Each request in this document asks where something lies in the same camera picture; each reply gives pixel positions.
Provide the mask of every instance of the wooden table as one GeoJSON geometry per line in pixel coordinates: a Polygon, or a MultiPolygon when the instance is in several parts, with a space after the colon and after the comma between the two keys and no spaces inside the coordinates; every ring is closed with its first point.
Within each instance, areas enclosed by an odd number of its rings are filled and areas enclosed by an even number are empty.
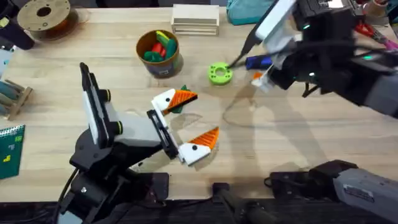
{"type": "MultiPolygon", "coordinates": [[[[375,174],[398,179],[398,121],[358,108],[334,94],[301,97],[303,84],[268,94],[253,88],[251,72],[234,72],[226,86],[212,86],[206,70],[213,62],[231,62],[252,26],[228,24],[221,13],[219,37],[178,37],[183,70],[156,80],[135,53],[138,38],[149,30],[170,30],[171,8],[81,9],[90,18],[70,36],[32,50],[17,50],[5,78],[34,89],[13,122],[26,124],[21,171],[0,180],[0,201],[56,200],[73,167],[68,163],[77,137],[87,128],[81,97],[79,63],[112,92],[117,110],[146,116],[151,99],[186,84],[199,94],[180,115],[167,116],[180,141],[219,126],[218,147],[194,167],[169,161],[159,152],[139,169],[168,172],[170,198],[206,198],[213,182],[229,182],[245,197],[271,197],[263,179],[275,170],[308,169],[342,159],[375,174]]],[[[390,38],[390,28],[382,30],[390,38]]],[[[362,43],[374,44],[362,38],[362,43]]],[[[261,47],[253,50],[262,52],[261,47]]]]}

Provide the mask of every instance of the blue object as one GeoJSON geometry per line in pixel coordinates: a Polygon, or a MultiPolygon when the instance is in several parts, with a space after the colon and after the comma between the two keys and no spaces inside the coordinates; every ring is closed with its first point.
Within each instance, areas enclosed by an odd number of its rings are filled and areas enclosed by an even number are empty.
{"type": "Polygon", "coordinates": [[[270,57],[259,55],[259,56],[247,57],[244,64],[246,66],[246,70],[250,69],[267,70],[272,65],[272,60],[270,57]]]}
{"type": "Polygon", "coordinates": [[[228,0],[227,17],[233,25],[257,23],[274,0],[228,0]]]}

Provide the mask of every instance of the green ring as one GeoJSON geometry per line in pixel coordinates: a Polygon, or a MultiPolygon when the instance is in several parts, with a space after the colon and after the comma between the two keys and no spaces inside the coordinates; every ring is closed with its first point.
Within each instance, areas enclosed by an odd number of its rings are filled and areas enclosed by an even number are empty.
{"type": "Polygon", "coordinates": [[[228,64],[224,62],[216,62],[209,66],[209,69],[207,70],[207,75],[212,84],[225,85],[231,81],[233,72],[231,69],[227,69],[227,66],[228,64]],[[217,75],[217,70],[224,71],[224,75],[217,75]]]}

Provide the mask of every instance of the wooden block stack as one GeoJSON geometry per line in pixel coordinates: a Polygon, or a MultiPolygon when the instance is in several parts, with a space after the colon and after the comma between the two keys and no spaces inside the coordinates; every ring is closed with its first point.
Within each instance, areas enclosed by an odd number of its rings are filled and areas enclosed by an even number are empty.
{"type": "Polygon", "coordinates": [[[13,120],[32,92],[10,80],[0,81],[0,115],[13,120]]]}
{"type": "Polygon", "coordinates": [[[218,35],[220,7],[174,4],[171,24],[174,34],[218,35]]]}

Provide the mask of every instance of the orange shape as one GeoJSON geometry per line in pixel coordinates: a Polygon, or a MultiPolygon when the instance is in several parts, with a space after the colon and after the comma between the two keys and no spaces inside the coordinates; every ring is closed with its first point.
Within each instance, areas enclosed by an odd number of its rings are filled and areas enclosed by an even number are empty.
{"type": "Polygon", "coordinates": [[[260,78],[261,76],[262,76],[262,73],[256,72],[256,73],[254,73],[254,75],[253,75],[253,79],[258,79],[258,78],[260,78]]]}
{"type": "Polygon", "coordinates": [[[208,146],[210,149],[213,149],[216,145],[219,132],[220,130],[217,127],[211,131],[206,132],[205,134],[202,134],[201,136],[196,137],[195,139],[192,139],[191,141],[189,141],[189,143],[208,146]]]}
{"type": "Polygon", "coordinates": [[[168,114],[169,110],[173,109],[174,107],[186,105],[187,103],[191,102],[198,98],[198,94],[188,90],[176,90],[175,94],[170,102],[169,106],[166,110],[163,110],[163,114],[168,114]]]}

